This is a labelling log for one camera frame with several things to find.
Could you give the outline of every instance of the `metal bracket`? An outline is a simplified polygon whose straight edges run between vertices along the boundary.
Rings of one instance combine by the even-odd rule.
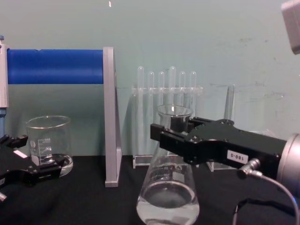
[[[117,76],[113,47],[103,48],[106,187],[119,184],[122,161]]]

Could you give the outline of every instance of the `glass rim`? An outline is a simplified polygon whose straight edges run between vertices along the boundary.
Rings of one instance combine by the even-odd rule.
[[[165,113],[165,112],[162,112],[162,111],[159,110],[163,106],[164,107],[177,107],[177,108],[186,109],[188,111],[188,113],[185,113],[185,114],[169,114],[169,113]],[[157,112],[160,115],[166,115],[166,116],[172,116],[172,117],[187,117],[187,116],[191,116],[193,114],[193,110],[190,109],[190,108],[187,108],[187,107],[184,107],[184,106],[181,106],[181,105],[172,105],[172,104],[159,105],[157,107]]]
[[[30,126],[30,123],[32,121],[35,121],[35,120],[38,120],[38,119],[44,119],[44,118],[47,118],[47,119],[50,119],[50,118],[63,118],[65,119],[66,121],[62,121],[60,124],[56,125],[56,126]],[[30,119],[29,121],[26,122],[26,127],[27,128],[32,128],[32,129],[49,129],[49,128],[58,128],[58,127],[61,127],[61,126],[64,126],[68,123],[71,122],[71,119],[68,117],[68,116],[55,116],[55,115],[46,115],[46,116],[38,116],[38,117],[34,117],[32,119]]]

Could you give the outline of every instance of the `gray cable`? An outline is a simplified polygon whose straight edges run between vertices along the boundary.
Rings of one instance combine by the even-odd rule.
[[[293,195],[291,194],[291,192],[285,186],[283,186],[282,184],[280,184],[276,180],[273,180],[269,177],[261,175],[261,173],[257,172],[257,171],[253,171],[252,173],[250,173],[250,176],[254,176],[254,177],[263,179],[265,181],[269,181],[272,184],[276,185],[281,190],[283,190],[283,192],[285,192],[289,196],[289,198],[292,202],[293,208],[295,210],[295,225],[300,225],[300,210],[298,208],[298,205],[297,205],[296,201],[294,200]],[[233,215],[232,225],[237,224],[237,219],[238,219],[238,212],[236,211],[235,214]]]

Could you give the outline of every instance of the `white label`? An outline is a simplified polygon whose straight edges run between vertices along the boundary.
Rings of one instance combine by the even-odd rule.
[[[4,184],[4,182],[5,182],[5,178],[1,179],[1,180],[0,180],[0,186],[1,186],[2,184]]]
[[[28,157],[23,152],[20,152],[19,150],[14,151],[14,153],[17,154],[18,156],[22,157],[22,158],[27,158]]]
[[[246,164],[248,162],[248,156],[235,152],[235,151],[231,151],[228,150],[227,151],[227,159],[230,159],[232,161],[238,162],[238,163],[242,163],[242,164]]]
[[[173,179],[184,183],[184,175],[179,172],[173,172]]]

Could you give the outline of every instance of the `teal wall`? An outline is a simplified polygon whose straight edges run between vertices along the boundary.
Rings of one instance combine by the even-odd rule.
[[[237,126],[300,132],[300,59],[292,54],[283,0],[0,0],[0,33],[14,49],[115,47],[124,153],[131,154],[131,87],[136,69],[196,71],[203,117],[223,116],[226,86],[238,91]],[[72,119],[75,155],[103,153],[102,85],[10,86],[7,133],[33,116]]]

